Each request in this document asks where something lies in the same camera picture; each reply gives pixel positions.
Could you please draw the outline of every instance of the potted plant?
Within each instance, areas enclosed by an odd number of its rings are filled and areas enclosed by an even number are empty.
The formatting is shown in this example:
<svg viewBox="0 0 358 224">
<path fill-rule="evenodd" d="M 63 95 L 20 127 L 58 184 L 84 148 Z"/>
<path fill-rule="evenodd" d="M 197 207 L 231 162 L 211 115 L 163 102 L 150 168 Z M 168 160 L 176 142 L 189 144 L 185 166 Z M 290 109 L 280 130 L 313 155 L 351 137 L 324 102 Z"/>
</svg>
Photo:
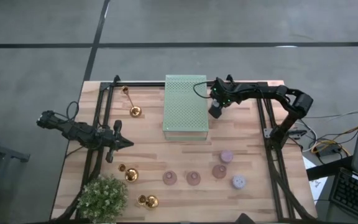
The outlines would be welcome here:
<svg viewBox="0 0 358 224">
<path fill-rule="evenodd" d="M 93 223 L 115 222 L 127 205 L 128 189 L 113 175 L 99 175 L 84 186 L 77 208 L 82 218 Z"/>
</svg>

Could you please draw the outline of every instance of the gray floor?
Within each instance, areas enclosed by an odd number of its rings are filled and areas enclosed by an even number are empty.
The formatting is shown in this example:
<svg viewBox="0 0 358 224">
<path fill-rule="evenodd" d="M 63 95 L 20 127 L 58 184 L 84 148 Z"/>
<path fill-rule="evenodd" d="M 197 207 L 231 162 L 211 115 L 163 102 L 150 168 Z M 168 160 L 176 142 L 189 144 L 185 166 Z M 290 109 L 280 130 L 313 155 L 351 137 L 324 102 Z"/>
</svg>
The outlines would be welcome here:
<svg viewBox="0 0 358 224">
<path fill-rule="evenodd" d="M 0 1 L 0 43 L 92 43 L 103 0 Z M 358 41 L 358 0 L 117 0 L 101 42 Z M 0 193 L 0 223 L 47 220 L 67 145 L 40 129 L 80 93 L 90 49 L 0 49 L 0 140 L 31 153 L 13 162 Z M 358 47 L 99 49 L 91 80 L 163 80 L 166 74 L 283 79 L 314 98 L 309 116 L 358 110 Z M 358 125 L 358 115 L 305 119 L 319 135 Z M 345 144 L 353 151 L 354 141 Z M 311 155 L 306 157 L 319 162 Z M 326 161 L 337 159 L 332 156 Z M 326 187 L 323 197 L 328 197 Z M 319 215 L 327 208 L 318 205 Z"/>
</svg>

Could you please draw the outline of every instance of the pink round object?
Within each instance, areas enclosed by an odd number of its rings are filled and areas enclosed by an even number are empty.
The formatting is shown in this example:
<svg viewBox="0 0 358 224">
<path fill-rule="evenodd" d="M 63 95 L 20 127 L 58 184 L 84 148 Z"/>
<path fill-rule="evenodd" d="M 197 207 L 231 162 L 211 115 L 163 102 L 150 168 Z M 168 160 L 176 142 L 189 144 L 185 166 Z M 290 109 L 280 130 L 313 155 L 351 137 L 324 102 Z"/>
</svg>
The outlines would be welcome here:
<svg viewBox="0 0 358 224">
<path fill-rule="evenodd" d="M 222 179 L 226 176 L 226 167 L 224 165 L 216 165 L 212 169 L 212 175 L 217 179 Z"/>
<path fill-rule="evenodd" d="M 197 171 L 191 171 L 187 173 L 186 180 L 190 185 L 196 186 L 201 182 L 201 176 Z"/>
<path fill-rule="evenodd" d="M 221 160 L 225 163 L 230 163 L 233 160 L 233 152 L 230 150 L 223 150 L 221 152 Z"/>
<path fill-rule="evenodd" d="M 178 177 L 174 171 L 166 171 L 164 175 L 162 176 L 162 180 L 164 181 L 164 184 L 167 185 L 173 185 L 177 182 Z"/>
</svg>

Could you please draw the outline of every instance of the wooden table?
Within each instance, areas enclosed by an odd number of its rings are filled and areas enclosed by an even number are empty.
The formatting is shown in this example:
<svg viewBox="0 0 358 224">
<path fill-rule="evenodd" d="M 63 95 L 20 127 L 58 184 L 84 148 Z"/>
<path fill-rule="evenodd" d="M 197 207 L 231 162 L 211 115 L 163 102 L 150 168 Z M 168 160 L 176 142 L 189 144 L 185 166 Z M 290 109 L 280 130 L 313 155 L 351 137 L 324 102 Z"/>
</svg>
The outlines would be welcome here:
<svg viewBox="0 0 358 224">
<path fill-rule="evenodd" d="M 92 124 L 99 84 L 84 83 L 77 121 Z M 283 81 L 268 81 L 268 84 L 281 85 Z M 141 117 L 132 118 L 129 115 L 131 104 L 127 96 L 120 92 L 120 88 L 115 88 L 109 125 L 112 127 L 114 120 L 121 119 L 122 135 L 135 145 L 115 152 L 111 164 L 104 160 L 108 151 L 105 149 L 101 168 L 102 174 L 114 174 L 123 181 L 124 173 L 117 169 L 119 164 L 139 171 L 139 179 L 127 183 L 128 207 L 118 222 L 234 222 L 241 213 L 246 213 L 254 221 L 277 220 L 255 100 L 243 101 L 241 105 L 232 104 L 224 109 L 219 119 L 210 117 L 206 141 L 168 142 L 162 132 L 164 88 L 130 87 L 130 96 L 134 104 L 142 108 Z M 272 104 L 277 123 L 281 123 L 287 112 L 277 101 L 272 101 Z M 79 146 L 73 141 L 67 152 Z M 211 171 L 213 166 L 220 164 L 219 153 L 224 149 L 230 149 L 234 159 L 227 165 L 227 176 L 215 179 Z M 302 206 L 316 217 L 299 147 L 287 145 L 283 148 L 283 155 L 291 191 Z M 80 190 L 85 158 L 86 149 L 82 149 L 65 160 L 52 218 L 63 213 Z M 163 183 L 162 176 L 166 170 L 176 172 L 178 181 L 175 185 Z M 201 175 L 201 183 L 197 186 L 186 182 L 186 173 L 191 170 Z M 231 186 L 234 175 L 246 177 L 244 189 L 235 190 Z M 136 202 L 139 195 L 155 195 L 160 204 L 154 210 L 146 210 Z M 287 217 L 282 192 L 280 198 Z"/>
</svg>

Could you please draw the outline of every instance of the green mesh box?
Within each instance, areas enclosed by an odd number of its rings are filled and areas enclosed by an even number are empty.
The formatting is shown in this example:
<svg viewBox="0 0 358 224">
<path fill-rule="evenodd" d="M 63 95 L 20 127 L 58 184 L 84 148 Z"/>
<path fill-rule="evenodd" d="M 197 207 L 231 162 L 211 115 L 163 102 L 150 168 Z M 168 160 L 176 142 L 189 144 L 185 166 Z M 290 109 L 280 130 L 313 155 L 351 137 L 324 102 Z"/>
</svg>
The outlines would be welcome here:
<svg viewBox="0 0 358 224">
<path fill-rule="evenodd" d="M 193 90 L 201 82 L 206 82 L 205 75 L 166 75 L 162 124 L 166 140 L 206 140 L 208 102 Z M 206 83 L 196 86 L 196 91 L 207 96 Z"/>
</svg>

